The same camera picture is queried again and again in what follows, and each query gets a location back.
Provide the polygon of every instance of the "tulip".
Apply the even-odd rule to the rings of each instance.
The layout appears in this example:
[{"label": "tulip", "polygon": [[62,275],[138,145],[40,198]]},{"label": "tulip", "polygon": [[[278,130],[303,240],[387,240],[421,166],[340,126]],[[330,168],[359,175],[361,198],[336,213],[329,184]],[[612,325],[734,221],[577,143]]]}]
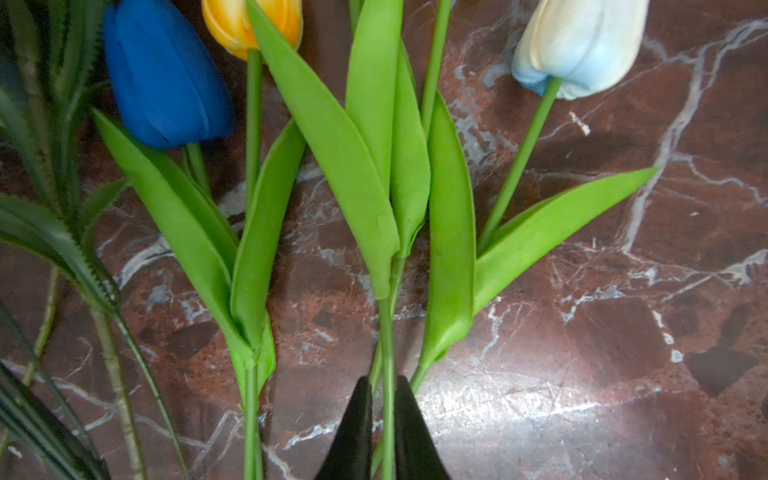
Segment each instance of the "tulip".
[{"label": "tulip", "polygon": [[[208,30],[229,53],[248,59],[249,49],[258,49],[246,11],[247,0],[203,0],[203,18]],[[301,41],[301,0],[257,0],[266,16],[295,48]]]},{"label": "tulip", "polygon": [[515,49],[511,70],[543,94],[563,78],[558,98],[607,90],[629,71],[640,51],[648,0],[541,0]]},{"label": "tulip", "polygon": [[227,86],[197,32],[169,0],[123,0],[104,15],[107,67],[123,122],[172,148],[232,133]]}]

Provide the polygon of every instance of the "blue tulip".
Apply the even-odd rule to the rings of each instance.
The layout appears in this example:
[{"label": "blue tulip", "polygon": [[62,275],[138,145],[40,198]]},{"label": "blue tulip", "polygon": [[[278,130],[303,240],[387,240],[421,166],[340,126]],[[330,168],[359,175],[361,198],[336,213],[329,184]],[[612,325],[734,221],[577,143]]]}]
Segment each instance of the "blue tulip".
[{"label": "blue tulip", "polygon": [[225,137],[234,108],[197,32],[168,0],[123,0],[104,15],[104,49],[125,126],[155,148]]}]

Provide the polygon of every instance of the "white tulip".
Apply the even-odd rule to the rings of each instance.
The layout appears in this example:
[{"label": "white tulip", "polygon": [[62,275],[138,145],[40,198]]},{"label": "white tulip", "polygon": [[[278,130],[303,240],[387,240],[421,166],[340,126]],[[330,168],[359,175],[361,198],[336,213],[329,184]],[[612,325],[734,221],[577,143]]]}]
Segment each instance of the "white tulip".
[{"label": "white tulip", "polygon": [[515,49],[511,70],[544,92],[563,78],[558,98],[586,97],[616,85],[632,67],[648,0],[541,0]]}]

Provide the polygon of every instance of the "yellow flower head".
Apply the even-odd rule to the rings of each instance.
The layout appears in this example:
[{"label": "yellow flower head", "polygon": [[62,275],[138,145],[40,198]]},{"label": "yellow flower head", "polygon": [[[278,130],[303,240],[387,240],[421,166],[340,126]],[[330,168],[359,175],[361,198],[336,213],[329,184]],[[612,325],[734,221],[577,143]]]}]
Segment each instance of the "yellow flower head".
[{"label": "yellow flower head", "polygon": [[[203,0],[203,18],[216,41],[232,55],[248,59],[249,48],[259,48],[250,27],[247,0]],[[301,0],[257,0],[293,47],[301,41]]]}]

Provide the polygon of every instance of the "red marble surface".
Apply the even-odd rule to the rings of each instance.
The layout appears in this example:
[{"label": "red marble surface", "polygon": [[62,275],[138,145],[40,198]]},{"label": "red marble surface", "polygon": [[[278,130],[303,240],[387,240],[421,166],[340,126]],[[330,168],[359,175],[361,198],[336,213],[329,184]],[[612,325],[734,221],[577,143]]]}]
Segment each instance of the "red marble surface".
[{"label": "red marble surface", "polygon": [[[245,65],[200,29],[237,99]],[[300,53],[341,98],[345,0],[304,2]],[[532,0],[454,9],[440,87],[457,121],[483,224],[537,97],[505,67]],[[405,37],[423,75],[435,3],[406,2]],[[768,478],[768,5],[653,0],[637,63],[615,88],[555,104],[509,214],[567,187],[654,165],[646,190],[536,263],[479,313],[418,399],[453,478],[765,480]],[[288,118],[265,85],[265,146]],[[107,95],[104,106],[111,105]],[[222,210],[243,219],[244,122],[207,147]],[[92,129],[84,189],[120,175]],[[28,191],[2,150],[0,184]],[[133,193],[102,221],[99,253],[151,363],[195,478],[239,478],[243,423],[223,337]],[[428,237],[408,262],[396,317],[398,370],[410,373],[425,314]],[[34,335],[48,268],[0,247],[0,299]],[[309,480],[356,379],[376,317],[361,257],[311,157],[290,203],[269,310],[278,367],[262,396],[266,477]],[[121,345],[150,478],[182,478],[146,385]],[[0,356],[24,362],[8,335]],[[66,290],[45,363],[88,424],[115,478],[128,478],[120,426],[88,311]],[[21,449],[9,478],[51,478]]]}]

